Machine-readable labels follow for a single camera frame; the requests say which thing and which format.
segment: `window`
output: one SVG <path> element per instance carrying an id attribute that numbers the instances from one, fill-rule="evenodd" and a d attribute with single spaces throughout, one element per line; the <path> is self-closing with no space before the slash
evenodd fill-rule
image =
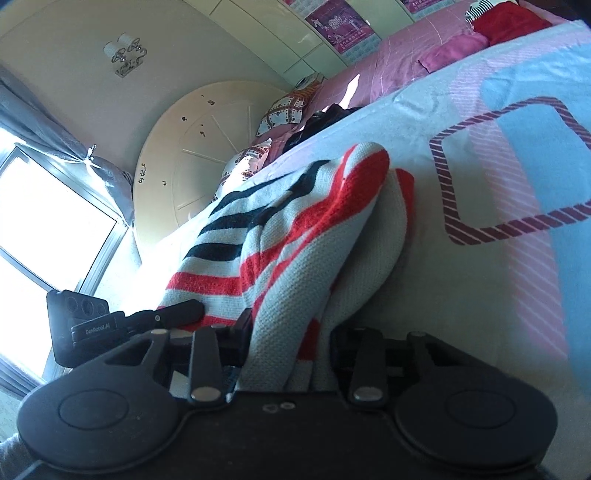
<path id="1" fill-rule="evenodd" d="M 50 159 L 15 148 L 0 163 L 0 352 L 49 380 L 47 292 L 92 295 L 125 232 L 115 212 Z"/>

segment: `red clothing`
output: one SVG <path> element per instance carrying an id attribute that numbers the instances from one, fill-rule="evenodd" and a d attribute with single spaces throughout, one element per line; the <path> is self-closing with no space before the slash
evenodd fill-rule
<path id="1" fill-rule="evenodd" d="M 502 2 L 474 20 L 473 26 L 474 31 L 488 38 L 493 46 L 551 27 L 552 24 L 513 2 Z"/>

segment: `wall lamp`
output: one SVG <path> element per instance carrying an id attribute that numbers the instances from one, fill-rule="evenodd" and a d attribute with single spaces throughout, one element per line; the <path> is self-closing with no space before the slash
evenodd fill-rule
<path id="1" fill-rule="evenodd" d="M 121 34 L 117 42 L 110 41 L 103 48 L 105 55 L 111 59 L 111 63 L 122 63 L 115 73 L 121 78 L 131 70 L 139 67 L 144 62 L 143 58 L 148 51 L 142 47 L 139 37 L 134 38 L 127 33 Z"/>

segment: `pink poster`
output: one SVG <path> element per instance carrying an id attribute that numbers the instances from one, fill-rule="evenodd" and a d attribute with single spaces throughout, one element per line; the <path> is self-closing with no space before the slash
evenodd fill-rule
<path id="1" fill-rule="evenodd" d="M 345 0 L 329 0 L 312 12 L 306 21 L 329 43 L 343 53 L 374 34 Z"/>
<path id="2" fill-rule="evenodd" d="M 439 3 L 441 0 L 403 0 L 404 5 L 412 14 L 424 10 L 431 5 Z"/>

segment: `patterned pillow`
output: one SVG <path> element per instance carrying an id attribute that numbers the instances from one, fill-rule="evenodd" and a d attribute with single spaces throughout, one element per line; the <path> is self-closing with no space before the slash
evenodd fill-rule
<path id="1" fill-rule="evenodd" d="M 277 125 L 299 124 L 306 105 L 314 98 L 323 79 L 324 76 L 321 73 L 308 75 L 295 86 L 292 92 L 273 103 L 261 120 L 259 130 L 256 132 L 257 137 Z"/>
<path id="2" fill-rule="evenodd" d="M 271 139 L 248 147 L 234 155 L 223 169 L 222 179 L 216 193 L 213 195 L 212 202 L 232 192 L 243 181 L 248 180 L 258 172 L 267 159 L 270 146 Z"/>
<path id="3" fill-rule="evenodd" d="M 488 12 L 492 7 L 503 2 L 513 2 L 514 4 L 517 4 L 517 1 L 515 0 L 478 0 L 473 4 L 470 4 L 470 8 L 468 8 L 468 11 L 466 12 L 466 21 L 472 24 L 474 20 L 484 15 L 484 13 Z"/>

